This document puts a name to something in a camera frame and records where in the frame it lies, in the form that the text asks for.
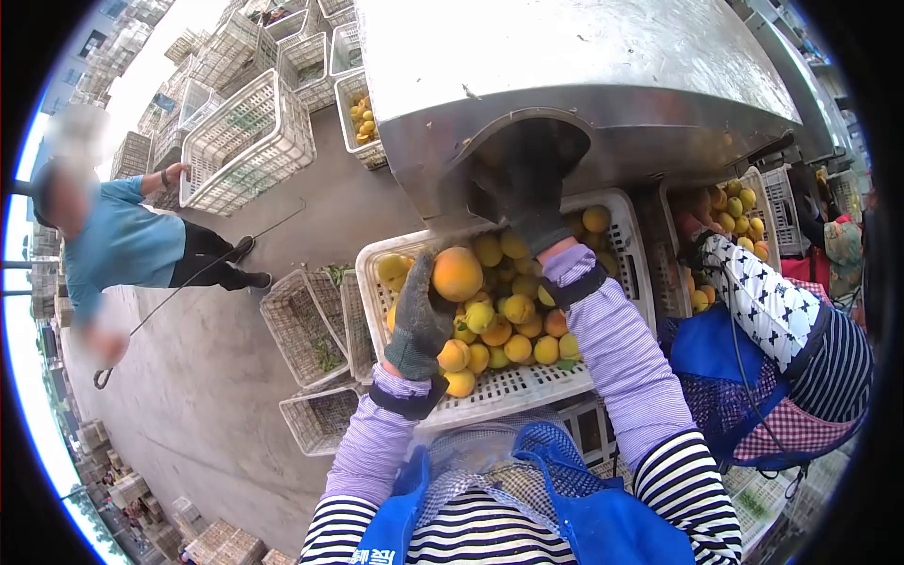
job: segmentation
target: work glove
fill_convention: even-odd
[[[562,178],[588,149],[575,127],[532,118],[506,127],[475,151],[472,180],[496,197],[534,257],[573,235],[559,211]]]
[[[437,253],[422,252],[411,266],[396,304],[392,341],[383,350],[408,381],[428,381],[437,374],[437,355],[452,335],[456,305],[430,290]]]

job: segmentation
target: shoe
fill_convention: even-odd
[[[254,277],[254,281],[248,285],[248,292],[254,294],[263,291],[267,294],[273,286],[273,275],[269,273],[250,273],[250,275]]]
[[[241,260],[245,259],[245,256],[254,249],[255,243],[256,240],[252,236],[246,235],[243,237],[241,241],[239,241],[239,245],[235,246],[235,250],[233,251],[235,255],[232,257],[231,262],[235,265],[241,263]]]

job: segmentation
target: blue shirt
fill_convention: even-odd
[[[185,252],[185,223],[139,206],[140,191],[140,176],[101,183],[79,235],[66,240],[62,260],[78,323],[93,317],[104,288],[169,287]]]

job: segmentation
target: hair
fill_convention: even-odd
[[[44,218],[44,214],[50,213],[52,209],[52,186],[53,182],[57,179],[59,172],[60,167],[53,162],[53,159],[51,159],[38,169],[38,172],[32,179],[34,219],[45,228],[57,228],[57,226]]]

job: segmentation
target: concrete floor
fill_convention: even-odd
[[[368,243],[423,229],[388,167],[369,172],[344,148],[335,107],[312,116],[317,159],[231,218],[185,210],[185,219],[237,242],[306,209],[265,235],[246,270],[285,276],[354,263]],[[108,306],[134,327],[171,291],[108,289]],[[186,288],[132,338],[107,388],[63,332],[65,361],[84,419],[104,421],[116,451],[167,513],[186,496],[269,548],[297,554],[332,457],[304,457],[278,403],[298,391],[263,318],[259,297]]]

